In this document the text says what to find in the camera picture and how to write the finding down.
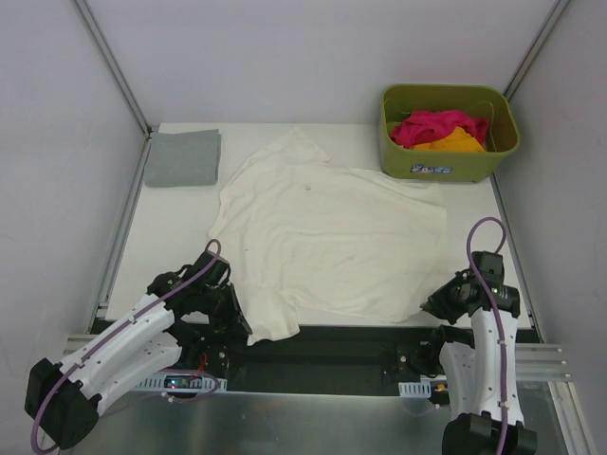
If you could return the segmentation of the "cream white t shirt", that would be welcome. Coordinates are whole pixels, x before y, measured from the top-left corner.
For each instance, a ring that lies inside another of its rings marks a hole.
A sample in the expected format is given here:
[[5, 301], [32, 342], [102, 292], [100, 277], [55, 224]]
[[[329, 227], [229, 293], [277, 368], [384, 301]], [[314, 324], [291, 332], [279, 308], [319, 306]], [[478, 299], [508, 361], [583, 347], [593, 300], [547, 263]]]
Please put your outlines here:
[[334, 165], [299, 129], [251, 155], [219, 201], [209, 234], [230, 263], [249, 344], [295, 336], [302, 309], [402, 322], [444, 272], [437, 184]]

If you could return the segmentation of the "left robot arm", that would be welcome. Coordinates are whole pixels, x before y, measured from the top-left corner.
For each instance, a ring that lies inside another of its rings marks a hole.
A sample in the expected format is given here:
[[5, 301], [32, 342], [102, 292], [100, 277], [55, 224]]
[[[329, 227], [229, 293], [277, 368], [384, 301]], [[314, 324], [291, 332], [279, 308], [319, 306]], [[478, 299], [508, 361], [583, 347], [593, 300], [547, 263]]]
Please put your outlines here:
[[220, 391], [226, 340], [252, 331], [219, 250], [154, 278], [127, 314], [79, 350], [29, 371], [25, 411], [32, 450], [67, 450], [81, 442], [124, 394], [156, 373], [170, 401]]

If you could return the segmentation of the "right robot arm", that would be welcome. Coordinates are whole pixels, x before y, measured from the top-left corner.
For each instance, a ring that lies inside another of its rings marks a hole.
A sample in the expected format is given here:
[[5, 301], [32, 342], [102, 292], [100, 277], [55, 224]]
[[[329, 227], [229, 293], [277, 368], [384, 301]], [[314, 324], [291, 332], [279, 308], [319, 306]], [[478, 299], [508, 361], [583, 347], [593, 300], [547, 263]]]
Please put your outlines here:
[[446, 376], [451, 405], [441, 443], [445, 454], [534, 454], [516, 384], [519, 291], [504, 283], [503, 258], [474, 251], [469, 267], [422, 304], [443, 320], [422, 351], [419, 371]]

